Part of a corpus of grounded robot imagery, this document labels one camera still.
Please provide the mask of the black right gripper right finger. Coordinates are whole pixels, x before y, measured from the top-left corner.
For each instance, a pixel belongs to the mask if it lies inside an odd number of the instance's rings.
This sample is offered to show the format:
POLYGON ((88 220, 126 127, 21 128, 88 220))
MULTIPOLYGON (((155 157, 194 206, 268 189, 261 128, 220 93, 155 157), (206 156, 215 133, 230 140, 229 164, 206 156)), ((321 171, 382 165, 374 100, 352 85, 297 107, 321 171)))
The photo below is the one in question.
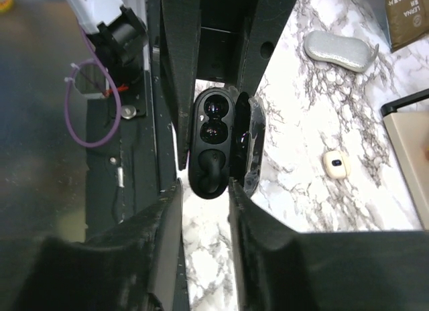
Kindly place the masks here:
POLYGON ((428 232, 299 233, 229 183, 240 310, 427 310, 428 232))

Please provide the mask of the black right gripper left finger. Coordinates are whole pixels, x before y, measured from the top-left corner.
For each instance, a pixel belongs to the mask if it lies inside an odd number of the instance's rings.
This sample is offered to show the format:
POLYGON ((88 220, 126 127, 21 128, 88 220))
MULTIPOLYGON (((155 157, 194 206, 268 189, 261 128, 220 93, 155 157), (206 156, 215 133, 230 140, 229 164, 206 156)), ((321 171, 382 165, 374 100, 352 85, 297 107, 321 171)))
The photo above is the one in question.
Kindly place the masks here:
POLYGON ((182 310, 182 183, 85 243, 1 240, 2 310, 182 310))

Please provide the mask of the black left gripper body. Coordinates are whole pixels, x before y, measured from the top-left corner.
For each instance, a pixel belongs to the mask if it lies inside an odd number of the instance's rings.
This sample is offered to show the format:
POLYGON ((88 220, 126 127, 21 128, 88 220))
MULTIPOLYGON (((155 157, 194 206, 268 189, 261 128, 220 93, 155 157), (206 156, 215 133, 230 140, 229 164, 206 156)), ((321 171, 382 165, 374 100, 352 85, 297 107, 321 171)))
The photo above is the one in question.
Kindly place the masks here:
POLYGON ((245 58, 258 0, 200 0, 201 28, 196 78, 257 86, 253 56, 245 58))

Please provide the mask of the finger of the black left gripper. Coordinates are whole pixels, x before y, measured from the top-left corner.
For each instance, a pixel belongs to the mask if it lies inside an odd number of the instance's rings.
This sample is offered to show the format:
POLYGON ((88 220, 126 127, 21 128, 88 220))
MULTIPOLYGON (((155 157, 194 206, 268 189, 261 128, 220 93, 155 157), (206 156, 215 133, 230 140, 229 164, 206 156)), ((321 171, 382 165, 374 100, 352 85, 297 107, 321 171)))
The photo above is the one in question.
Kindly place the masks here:
POLYGON ((297 0, 250 0, 238 50, 234 86, 253 96, 297 0))
POLYGON ((168 106, 176 130, 178 168, 186 167, 200 43, 200 0, 162 0, 164 67, 172 83, 168 106))

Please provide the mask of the black earbud charging case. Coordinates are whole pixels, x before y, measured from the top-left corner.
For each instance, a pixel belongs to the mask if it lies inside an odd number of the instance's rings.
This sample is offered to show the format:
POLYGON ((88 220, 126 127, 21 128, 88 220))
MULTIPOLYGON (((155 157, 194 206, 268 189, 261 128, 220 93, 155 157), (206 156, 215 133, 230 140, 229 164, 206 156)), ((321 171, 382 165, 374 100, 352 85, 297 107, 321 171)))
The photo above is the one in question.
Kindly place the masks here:
POLYGON ((211 87, 198 95, 188 161, 190 187, 197 196, 203 198, 198 189, 202 174, 198 157, 209 149, 225 154, 226 187, 229 179, 234 179, 246 195, 255 193, 261 174, 265 124, 265 109, 259 97, 250 97, 234 87, 211 87))

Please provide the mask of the beige earbud charging case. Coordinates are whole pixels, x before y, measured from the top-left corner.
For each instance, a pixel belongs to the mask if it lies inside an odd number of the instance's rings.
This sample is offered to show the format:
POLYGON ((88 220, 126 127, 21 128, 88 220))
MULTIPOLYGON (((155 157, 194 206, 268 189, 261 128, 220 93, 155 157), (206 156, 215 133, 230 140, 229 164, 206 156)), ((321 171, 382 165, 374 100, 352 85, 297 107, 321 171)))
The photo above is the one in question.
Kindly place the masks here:
POLYGON ((326 174, 332 179, 345 179, 351 174, 349 157, 343 151, 332 150, 326 152, 323 155, 322 162, 326 174))

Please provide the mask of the black ear hook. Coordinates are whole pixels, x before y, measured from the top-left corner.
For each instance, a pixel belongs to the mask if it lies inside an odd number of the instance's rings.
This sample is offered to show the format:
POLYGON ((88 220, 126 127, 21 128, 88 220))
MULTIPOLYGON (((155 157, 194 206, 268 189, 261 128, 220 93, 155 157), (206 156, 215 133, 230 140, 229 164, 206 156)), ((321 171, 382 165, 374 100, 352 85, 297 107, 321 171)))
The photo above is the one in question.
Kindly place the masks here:
POLYGON ((198 178, 198 189, 205 199, 220 196, 225 190, 226 177, 223 168, 226 164, 225 154, 217 149, 203 151, 198 157, 199 167, 202 170, 198 178))

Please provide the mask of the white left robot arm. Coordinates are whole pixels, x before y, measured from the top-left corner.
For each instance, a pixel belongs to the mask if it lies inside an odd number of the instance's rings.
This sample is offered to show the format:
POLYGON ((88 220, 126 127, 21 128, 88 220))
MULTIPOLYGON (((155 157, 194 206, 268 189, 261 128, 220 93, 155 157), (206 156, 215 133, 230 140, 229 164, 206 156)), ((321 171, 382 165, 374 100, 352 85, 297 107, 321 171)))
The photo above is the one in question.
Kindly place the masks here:
POLYGON ((149 0, 144 24, 123 0, 66 0, 97 56, 120 83, 140 79, 135 61, 159 46, 178 165, 190 149, 196 80, 253 95, 297 0, 149 0))

